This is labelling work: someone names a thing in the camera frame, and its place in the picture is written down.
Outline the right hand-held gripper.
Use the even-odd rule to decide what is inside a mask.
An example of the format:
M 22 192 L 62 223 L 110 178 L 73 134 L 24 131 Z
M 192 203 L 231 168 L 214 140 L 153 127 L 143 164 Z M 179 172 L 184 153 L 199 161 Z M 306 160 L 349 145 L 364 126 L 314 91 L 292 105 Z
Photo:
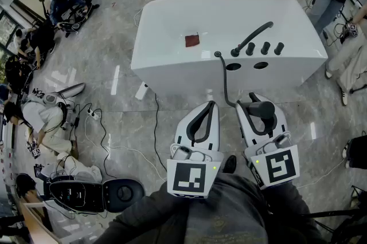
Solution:
M 298 178 L 298 146 L 292 144 L 289 133 L 283 133 L 288 130 L 285 114 L 275 103 L 258 93 L 251 92 L 249 98 L 252 102 L 270 102 L 275 108 L 272 119 L 265 119 L 263 114 L 254 115 L 253 110 L 248 113 L 241 102 L 236 103 L 237 117 L 248 147 L 244 157 L 258 187 L 269 188 Z

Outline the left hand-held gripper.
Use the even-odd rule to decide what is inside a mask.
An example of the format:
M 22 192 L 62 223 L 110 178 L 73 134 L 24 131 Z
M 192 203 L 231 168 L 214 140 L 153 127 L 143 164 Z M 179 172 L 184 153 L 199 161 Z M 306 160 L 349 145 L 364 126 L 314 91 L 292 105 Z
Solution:
M 207 101 L 177 125 L 167 160 L 167 192 L 173 196 L 206 199 L 224 159 L 219 152 L 219 108 Z

